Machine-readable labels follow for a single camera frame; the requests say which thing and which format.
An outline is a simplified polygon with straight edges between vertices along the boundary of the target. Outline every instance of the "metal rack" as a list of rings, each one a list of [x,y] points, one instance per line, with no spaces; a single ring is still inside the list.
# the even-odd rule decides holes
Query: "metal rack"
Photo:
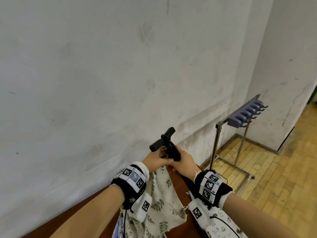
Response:
[[[256,95],[255,97],[253,97],[252,99],[250,99],[248,102],[246,102],[244,105],[242,105],[240,108],[238,108],[237,110],[235,110],[234,112],[232,112],[231,114],[229,114],[227,117],[225,117],[223,120],[219,121],[217,124],[216,124],[216,137],[215,137],[215,142],[214,142],[214,147],[212,149],[212,156],[211,156],[211,160],[210,160],[210,169],[212,169],[212,164],[213,162],[216,160],[216,159],[222,159],[223,161],[231,164],[232,166],[234,166],[235,168],[238,168],[239,170],[241,170],[242,172],[246,173],[248,175],[248,178],[245,180],[245,182],[241,185],[241,187],[239,188],[239,190],[237,191],[237,195],[239,195],[241,193],[241,191],[244,189],[244,187],[248,184],[249,180],[250,179],[255,179],[255,176],[252,175],[251,173],[247,172],[246,170],[240,168],[237,163],[238,163],[238,160],[239,160],[239,157],[240,157],[240,154],[241,154],[241,150],[242,150],[242,146],[243,146],[243,143],[244,143],[244,140],[245,140],[245,137],[247,136],[247,132],[248,132],[248,129],[249,129],[249,126],[250,126],[250,119],[248,120],[248,124],[247,124],[247,127],[245,129],[245,132],[244,132],[244,135],[242,137],[242,140],[241,140],[241,144],[240,144],[240,147],[238,149],[238,153],[237,153],[237,157],[235,159],[235,162],[232,163],[226,159],[224,159],[223,157],[220,157],[219,155],[216,155],[216,151],[217,151],[217,146],[218,146],[218,142],[219,142],[219,137],[220,137],[220,132],[221,132],[221,129],[222,129],[222,126],[228,122],[229,118],[235,114],[236,112],[238,112],[240,109],[242,109],[244,106],[246,106],[247,104],[249,104],[252,100],[254,99],[259,99],[260,97],[260,94]]]

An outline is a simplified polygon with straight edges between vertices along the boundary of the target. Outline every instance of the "white cuff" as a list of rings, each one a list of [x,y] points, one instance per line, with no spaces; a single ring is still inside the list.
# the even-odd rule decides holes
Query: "white cuff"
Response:
[[[195,178],[194,178],[194,183],[195,183],[195,180],[196,180],[197,175],[198,175],[200,172],[201,172],[201,171],[196,172]]]
[[[222,209],[224,207],[224,202],[226,201],[227,197],[231,194],[234,193],[233,191],[230,191],[228,194],[223,195],[220,197],[220,200],[218,202],[218,206],[220,209]]]
[[[150,178],[150,173],[149,173],[149,169],[145,166],[145,164],[143,164],[143,163],[140,162],[140,161],[135,161],[135,162],[133,162],[132,164],[137,165],[137,166],[142,170],[142,172],[143,172],[143,174],[144,174],[146,180],[148,181],[149,178]]]

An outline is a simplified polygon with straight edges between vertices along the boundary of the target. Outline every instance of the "forearm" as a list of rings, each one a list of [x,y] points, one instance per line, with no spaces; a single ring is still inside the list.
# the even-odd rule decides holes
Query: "forearm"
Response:
[[[227,197],[223,210],[249,238],[298,238],[279,221],[234,193]]]
[[[122,190],[111,185],[62,224],[51,238],[98,238],[123,202]]]

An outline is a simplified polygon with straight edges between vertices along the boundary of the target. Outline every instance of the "black wrist strap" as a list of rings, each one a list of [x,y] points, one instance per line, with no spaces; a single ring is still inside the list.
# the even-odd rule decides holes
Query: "black wrist strap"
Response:
[[[195,179],[195,189],[199,199],[209,207],[218,207],[221,196],[232,191],[232,188],[225,184],[214,170],[200,172]]]
[[[145,191],[146,178],[141,168],[135,164],[126,167],[115,177],[111,184],[118,185],[124,193],[124,209],[130,209],[132,204],[130,199],[137,200]]]

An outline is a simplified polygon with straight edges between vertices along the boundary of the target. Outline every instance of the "wooden floor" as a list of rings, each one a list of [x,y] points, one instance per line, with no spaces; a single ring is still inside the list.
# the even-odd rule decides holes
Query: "wooden floor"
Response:
[[[219,155],[234,161],[240,139]],[[317,105],[307,105],[280,155],[244,143],[239,166],[255,175],[241,197],[292,229],[317,237]],[[246,175],[217,159],[213,168],[236,190]]]

